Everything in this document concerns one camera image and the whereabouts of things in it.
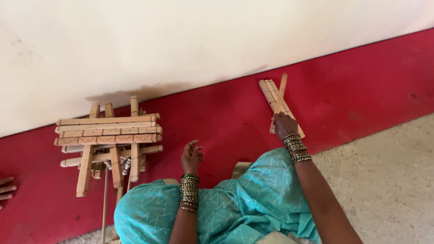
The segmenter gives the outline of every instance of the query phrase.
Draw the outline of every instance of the woman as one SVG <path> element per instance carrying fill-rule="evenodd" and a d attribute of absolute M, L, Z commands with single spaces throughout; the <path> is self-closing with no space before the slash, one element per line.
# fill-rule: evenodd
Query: woman
<path fill-rule="evenodd" d="M 285 148 L 263 154 L 238 179 L 214 189 L 198 189 L 203 147 L 188 143 L 180 186 L 157 180 L 120 200 L 115 227 L 121 242 L 362 243 L 306 152 L 297 122 L 283 113 L 274 120 Z"/>

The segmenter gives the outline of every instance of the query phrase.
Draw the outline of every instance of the bangle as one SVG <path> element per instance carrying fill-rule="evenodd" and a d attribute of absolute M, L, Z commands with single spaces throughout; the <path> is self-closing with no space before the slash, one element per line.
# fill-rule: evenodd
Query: bangle
<path fill-rule="evenodd" d="M 196 213 L 196 212 L 197 212 L 197 210 L 194 210 L 194 209 L 191 209 L 191 208 L 185 208 L 185 207 L 182 207 L 182 206 L 179 206 L 179 208 L 182 208 L 182 209 L 185 209 L 185 210 L 191 211 L 191 212 L 193 212 L 193 213 Z"/>
<path fill-rule="evenodd" d="M 184 174 L 184 175 L 182 175 L 181 178 L 184 178 L 184 177 L 187 177 L 187 176 L 190 176 L 190 177 L 193 177 L 193 178 L 200 179 L 199 176 L 197 176 L 197 175 L 191 175 L 191 174 Z"/>
<path fill-rule="evenodd" d="M 184 174 L 181 177 L 179 185 L 180 199 L 179 207 L 185 210 L 196 212 L 199 207 L 199 183 L 201 179 L 198 176 L 191 174 Z M 182 204 L 191 206 L 186 208 L 181 206 Z"/>
<path fill-rule="evenodd" d="M 282 140 L 282 143 L 285 145 L 285 148 L 288 150 L 289 153 L 307 149 L 306 145 L 302 143 L 301 137 L 298 134 L 289 134 L 285 136 Z M 304 152 L 291 154 L 291 159 L 293 161 L 293 164 L 295 164 L 300 161 L 310 160 L 312 159 L 312 157 L 310 156 L 310 153 Z"/>

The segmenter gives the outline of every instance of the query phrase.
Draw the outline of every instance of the woman's arm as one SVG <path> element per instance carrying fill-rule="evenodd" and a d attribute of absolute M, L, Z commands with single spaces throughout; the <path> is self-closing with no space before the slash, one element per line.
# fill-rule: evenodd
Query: woman's arm
<path fill-rule="evenodd" d="M 199 162 L 205 159 L 205 154 L 199 152 L 203 147 L 195 146 L 199 140 L 194 140 L 184 147 L 181 164 L 184 174 L 197 176 Z M 180 204 L 176 214 L 175 224 L 170 235 L 169 244 L 195 244 L 197 243 L 197 215 L 196 212 L 184 209 L 197 210 L 191 205 Z"/>
<path fill-rule="evenodd" d="M 289 134 L 298 134 L 297 121 L 284 113 L 275 114 L 276 134 L 280 140 Z M 304 153 L 306 150 L 290 152 Z M 312 160 L 294 164 L 301 189 L 309 204 L 315 226 L 323 244 L 362 244 L 351 226 L 333 191 Z"/>

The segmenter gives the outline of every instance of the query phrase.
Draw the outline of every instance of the hand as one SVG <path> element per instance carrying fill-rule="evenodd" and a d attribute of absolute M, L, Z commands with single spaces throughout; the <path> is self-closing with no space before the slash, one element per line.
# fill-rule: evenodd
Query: hand
<path fill-rule="evenodd" d="M 13 181 L 13 177 L 8 177 L 6 179 L 0 180 L 0 185 L 4 185 L 8 182 Z M 8 191 L 14 191 L 16 190 L 16 186 L 12 185 L 12 186 L 6 186 L 6 187 L 1 187 L 0 188 L 0 193 L 4 193 L 4 192 L 8 192 Z M 0 200 L 5 200 L 5 199 L 10 199 L 13 197 L 13 194 L 6 194 L 6 195 L 0 195 Z"/>
<path fill-rule="evenodd" d="M 197 168 L 199 163 L 205 160 L 205 154 L 199 152 L 204 147 L 196 146 L 199 140 L 194 140 L 185 145 L 184 151 L 181 155 L 181 165 L 184 174 L 197 175 Z"/>
<path fill-rule="evenodd" d="M 298 123 L 291 116 L 280 112 L 279 114 L 274 114 L 274 121 L 276 122 L 274 130 L 280 140 L 283 140 L 289 134 L 298 134 Z"/>

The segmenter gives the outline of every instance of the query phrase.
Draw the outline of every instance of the concrete floor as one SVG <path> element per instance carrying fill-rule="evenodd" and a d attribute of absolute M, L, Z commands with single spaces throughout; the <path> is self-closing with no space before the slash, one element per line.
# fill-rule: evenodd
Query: concrete floor
<path fill-rule="evenodd" d="M 434 114 L 313 159 L 364 243 L 434 243 Z M 63 243 L 101 243 L 101 230 Z"/>

